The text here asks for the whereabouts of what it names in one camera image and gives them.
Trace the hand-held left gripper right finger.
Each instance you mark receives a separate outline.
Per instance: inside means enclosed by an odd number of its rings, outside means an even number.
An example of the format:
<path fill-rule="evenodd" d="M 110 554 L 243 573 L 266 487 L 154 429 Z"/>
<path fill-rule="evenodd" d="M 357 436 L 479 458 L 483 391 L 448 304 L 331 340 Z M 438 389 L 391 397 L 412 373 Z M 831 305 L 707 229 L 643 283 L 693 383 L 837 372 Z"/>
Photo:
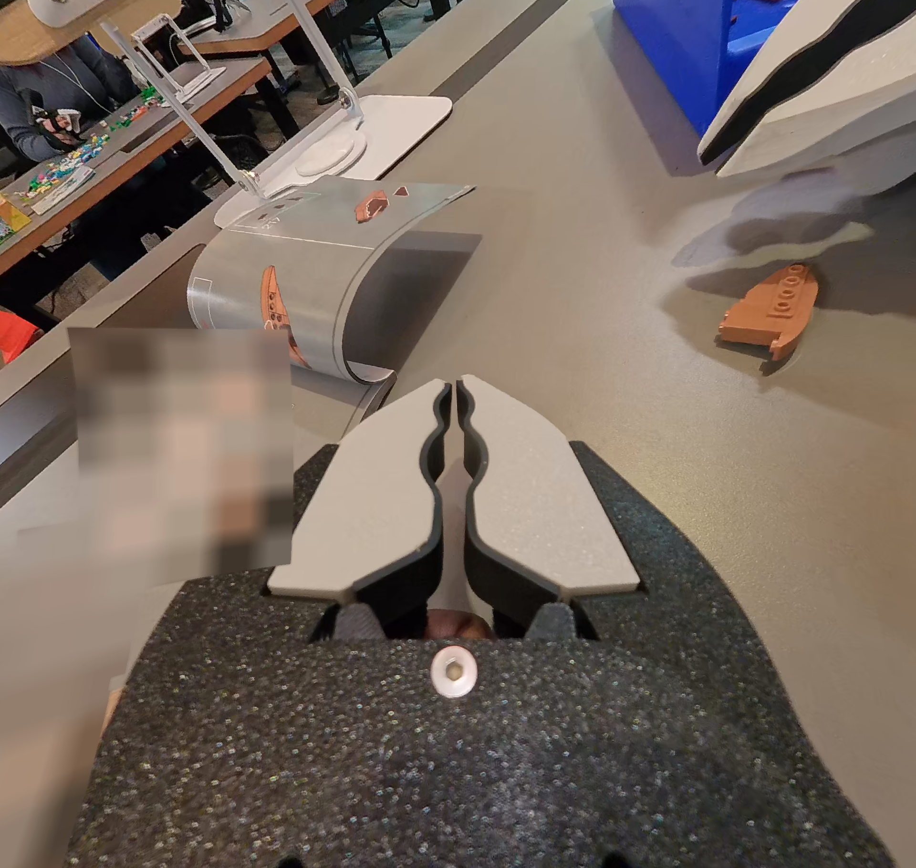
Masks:
<path fill-rule="evenodd" d="M 523 629 L 544 604 L 636 591 L 640 576 L 563 433 L 475 375 L 456 391 L 474 594 Z"/>

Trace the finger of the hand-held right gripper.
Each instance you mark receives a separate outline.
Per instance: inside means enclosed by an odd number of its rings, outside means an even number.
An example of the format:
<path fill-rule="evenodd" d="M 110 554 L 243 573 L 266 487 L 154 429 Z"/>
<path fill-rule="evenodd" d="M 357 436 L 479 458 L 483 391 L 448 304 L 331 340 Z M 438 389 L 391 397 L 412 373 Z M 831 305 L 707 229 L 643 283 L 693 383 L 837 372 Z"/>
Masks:
<path fill-rule="evenodd" d="M 719 177 L 836 164 L 914 124 L 914 0 L 800 0 L 715 118 Z"/>
<path fill-rule="evenodd" d="M 798 0 L 699 143 L 704 165 L 914 165 L 915 0 Z"/>

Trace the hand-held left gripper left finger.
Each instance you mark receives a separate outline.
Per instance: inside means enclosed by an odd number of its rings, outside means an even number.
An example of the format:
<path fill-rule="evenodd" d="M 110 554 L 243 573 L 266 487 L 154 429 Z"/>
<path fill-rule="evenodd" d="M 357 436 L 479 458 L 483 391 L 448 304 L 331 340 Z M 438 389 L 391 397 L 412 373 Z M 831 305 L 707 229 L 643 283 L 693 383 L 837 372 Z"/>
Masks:
<path fill-rule="evenodd" d="M 294 529 L 271 594 L 361 602 L 387 625 L 424 607 L 442 574 L 442 500 L 452 385 L 434 379 L 339 444 Z"/>

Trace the blue plastic bin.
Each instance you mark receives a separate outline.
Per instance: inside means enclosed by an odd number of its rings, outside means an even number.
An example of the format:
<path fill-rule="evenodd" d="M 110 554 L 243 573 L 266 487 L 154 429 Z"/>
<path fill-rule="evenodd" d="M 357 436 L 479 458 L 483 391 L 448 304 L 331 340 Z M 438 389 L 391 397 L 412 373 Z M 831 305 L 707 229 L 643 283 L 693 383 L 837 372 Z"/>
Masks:
<path fill-rule="evenodd" d="M 799 0 L 614 0 L 658 76 L 703 135 Z"/>

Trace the brown brick assembly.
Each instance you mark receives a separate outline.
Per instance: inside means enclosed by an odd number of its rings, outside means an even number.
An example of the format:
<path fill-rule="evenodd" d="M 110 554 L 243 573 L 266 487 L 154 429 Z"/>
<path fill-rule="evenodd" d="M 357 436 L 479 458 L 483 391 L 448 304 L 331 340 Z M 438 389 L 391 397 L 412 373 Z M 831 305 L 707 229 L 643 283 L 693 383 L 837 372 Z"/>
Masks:
<path fill-rule="evenodd" d="M 721 342 L 766 347 L 773 362 L 790 356 L 812 318 L 819 284 L 803 264 L 784 267 L 729 309 L 718 327 Z"/>

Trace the white desk lamp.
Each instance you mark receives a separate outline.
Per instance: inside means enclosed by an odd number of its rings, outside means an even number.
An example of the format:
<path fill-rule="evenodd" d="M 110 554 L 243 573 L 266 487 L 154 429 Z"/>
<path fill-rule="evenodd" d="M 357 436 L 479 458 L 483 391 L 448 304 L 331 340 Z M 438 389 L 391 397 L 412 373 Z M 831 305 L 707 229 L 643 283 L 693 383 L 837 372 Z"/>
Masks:
<path fill-rule="evenodd" d="M 177 85 L 154 64 L 138 33 L 127 40 L 112 19 L 116 7 L 127 1 L 16 0 L 4 9 L 4 15 L 13 19 L 12 27 L 25 32 L 22 39 L 13 42 L 13 53 L 23 56 L 26 62 L 38 61 L 73 41 L 91 23 L 99 23 L 244 189 L 218 210 L 214 222 L 220 229 L 258 207 L 281 203 L 282 195 L 300 194 L 324 175 L 363 181 L 380 179 L 452 111 L 452 101 L 441 96 L 370 95 L 361 99 L 315 24 L 307 4 L 303 0 L 286 0 L 288 9 L 338 85 L 339 104 L 336 112 L 303 142 L 289 144 L 279 162 L 263 174 L 241 172 L 191 116 L 176 93 Z"/>

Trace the grey instruction booklet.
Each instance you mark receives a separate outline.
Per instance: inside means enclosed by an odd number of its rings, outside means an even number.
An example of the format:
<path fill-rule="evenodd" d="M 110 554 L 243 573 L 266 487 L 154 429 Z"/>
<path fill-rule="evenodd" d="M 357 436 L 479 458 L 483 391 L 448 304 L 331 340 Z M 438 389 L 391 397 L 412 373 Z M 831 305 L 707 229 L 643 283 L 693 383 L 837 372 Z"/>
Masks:
<path fill-rule="evenodd" d="M 194 323 L 290 341 L 294 466 L 384 404 L 481 241 L 424 223 L 474 189 L 324 176 L 202 249 L 187 289 Z"/>

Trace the orange red fabric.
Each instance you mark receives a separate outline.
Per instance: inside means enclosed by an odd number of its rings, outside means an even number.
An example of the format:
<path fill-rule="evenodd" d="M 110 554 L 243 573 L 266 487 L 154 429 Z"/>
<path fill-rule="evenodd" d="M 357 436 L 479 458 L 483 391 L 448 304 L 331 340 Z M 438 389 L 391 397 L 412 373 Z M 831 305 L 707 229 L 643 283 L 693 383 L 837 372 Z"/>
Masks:
<path fill-rule="evenodd" d="M 1 310 L 1 358 L 2 366 L 17 359 L 29 346 L 44 335 L 44 332 L 34 324 L 17 316 L 17 314 Z"/>

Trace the wood-edged grey table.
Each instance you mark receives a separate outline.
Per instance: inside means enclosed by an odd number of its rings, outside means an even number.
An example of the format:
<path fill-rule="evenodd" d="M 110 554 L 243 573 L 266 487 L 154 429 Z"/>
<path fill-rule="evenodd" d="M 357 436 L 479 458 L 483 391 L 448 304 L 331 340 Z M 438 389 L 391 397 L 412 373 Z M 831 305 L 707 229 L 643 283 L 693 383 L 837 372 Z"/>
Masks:
<path fill-rule="evenodd" d="M 335 0 L 300 1 L 315 15 Z M 246 5 L 249 12 L 236 13 L 223 33 L 211 29 L 192 38 L 205 58 L 257 56 L 299 27 L 288 0 L 246 0 Z"/>
<path fill-rule="evenodd" d="M 219 61 L 218 65 L 223 67 L 223 73 L 186 104 L 186 109 L 199 124 L 270 73 L 269 62 L 262 56 Z M 114 133 L 98 157 L 88 164 L 93 175 L 46 213 L 33 213 L 19 233 L 2 242 L 1 271 L 15 266 L 190 133 L 179 116 L 162 108 L 154 109 L 131 127 Z"/>

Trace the white instruction leaflet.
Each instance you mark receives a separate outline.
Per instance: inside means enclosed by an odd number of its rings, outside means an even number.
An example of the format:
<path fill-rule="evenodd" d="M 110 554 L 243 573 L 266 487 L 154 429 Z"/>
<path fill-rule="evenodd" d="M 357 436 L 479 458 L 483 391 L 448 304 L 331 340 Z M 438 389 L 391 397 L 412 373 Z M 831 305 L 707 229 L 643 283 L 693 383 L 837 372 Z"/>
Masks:
<path fill-rule="evenodd" d="M 65 176 L 59 184 L 53 186 L 52 190 L 44 197 L 36 198 L 30 209 L 34 214 L 43 216 L 70 198 L 93 175 L 94 170 L 88 165 L 79 165 L 72 173 Z"/>

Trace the yellow green box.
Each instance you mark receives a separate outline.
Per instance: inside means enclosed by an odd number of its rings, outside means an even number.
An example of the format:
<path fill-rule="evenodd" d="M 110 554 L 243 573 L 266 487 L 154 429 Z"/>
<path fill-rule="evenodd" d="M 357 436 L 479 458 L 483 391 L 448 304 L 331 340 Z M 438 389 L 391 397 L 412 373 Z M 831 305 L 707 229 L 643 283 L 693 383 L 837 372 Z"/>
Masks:
<path fill-rule="evenodd" d="M 1 210 L 1 243 L 5 243 L 18 233 L 22 233 L 32 222 L 32 213 L 27 204 L 17 198 L 0 197 Z"/>

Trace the pile of colourful toy bricks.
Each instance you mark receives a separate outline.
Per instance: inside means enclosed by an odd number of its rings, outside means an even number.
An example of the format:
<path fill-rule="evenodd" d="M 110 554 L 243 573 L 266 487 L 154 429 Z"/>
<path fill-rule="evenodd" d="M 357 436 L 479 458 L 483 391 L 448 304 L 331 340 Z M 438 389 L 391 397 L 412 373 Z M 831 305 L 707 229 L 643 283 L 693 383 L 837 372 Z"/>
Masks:
<path fill-rule="evenodd" d="M 99 123 L 98 131 L 89 131 L 85 141 L 75 150 L 53 159 L 47 167 L 37 169 L 29 179 L 27 187 L 16 192 L 17 196 L 28 201 L 50 194 L 63 185 L 71 176 L 85 165 L 94 165 L 108 149 L 112 142 L 125 141 L 129 131 L 136 125 L 146 126 L 151 123 L 146 116 L 154 118 L 166 114 L 169 106 L 152 86 L 143 90 L 141 101 L 116 115 Z"/>

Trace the tan board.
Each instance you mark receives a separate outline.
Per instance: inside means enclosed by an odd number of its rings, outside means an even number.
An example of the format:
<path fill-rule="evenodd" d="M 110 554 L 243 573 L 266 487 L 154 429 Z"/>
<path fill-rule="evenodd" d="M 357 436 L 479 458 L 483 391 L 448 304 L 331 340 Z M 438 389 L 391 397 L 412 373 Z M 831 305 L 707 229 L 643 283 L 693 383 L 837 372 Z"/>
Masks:
<path fill-rule="evenodd" d="M 176 17 L 180 7 L 180 0 L 128 0 L 112 7 L 107 19 L 129 37 L 156 15 L 167 13 Z M 120 52 L 98 21 L 84 27 L 50 28 L 32 14 L 26 0 L 17 0 L 1 11 L 1 64 L 21 66 L 42 61 L 86 33 L 103 50 L 112 54 Z"/>

